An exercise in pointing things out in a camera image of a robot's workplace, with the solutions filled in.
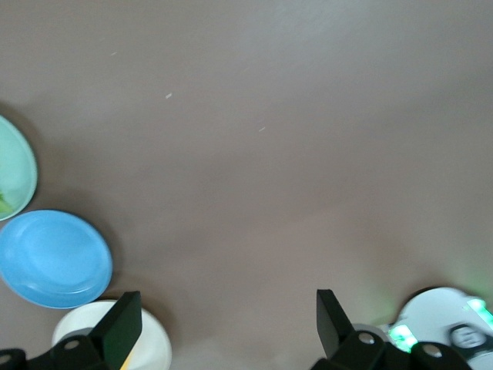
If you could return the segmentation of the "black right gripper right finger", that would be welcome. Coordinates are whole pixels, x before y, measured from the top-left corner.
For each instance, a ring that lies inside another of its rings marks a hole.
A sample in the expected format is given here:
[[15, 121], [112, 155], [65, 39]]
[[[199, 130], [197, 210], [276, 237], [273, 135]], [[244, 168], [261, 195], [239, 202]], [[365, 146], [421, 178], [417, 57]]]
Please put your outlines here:
[[317, 290], [317, 333], [326, 357], [313, 369], [469, 369], [457, 351], [418, 342], [404, 352], [368, 330], [357, 331], [331, 289]]

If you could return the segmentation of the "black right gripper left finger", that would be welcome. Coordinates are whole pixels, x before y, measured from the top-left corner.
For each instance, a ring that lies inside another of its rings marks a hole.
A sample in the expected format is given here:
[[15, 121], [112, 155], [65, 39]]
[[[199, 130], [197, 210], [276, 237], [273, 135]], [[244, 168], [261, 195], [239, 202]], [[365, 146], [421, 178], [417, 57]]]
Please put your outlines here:
[[73, 335], [45, 354], [28, 360], [28, 369], [120, 369], [142, 333], [142, 301], [126, 292], [87, 335]]

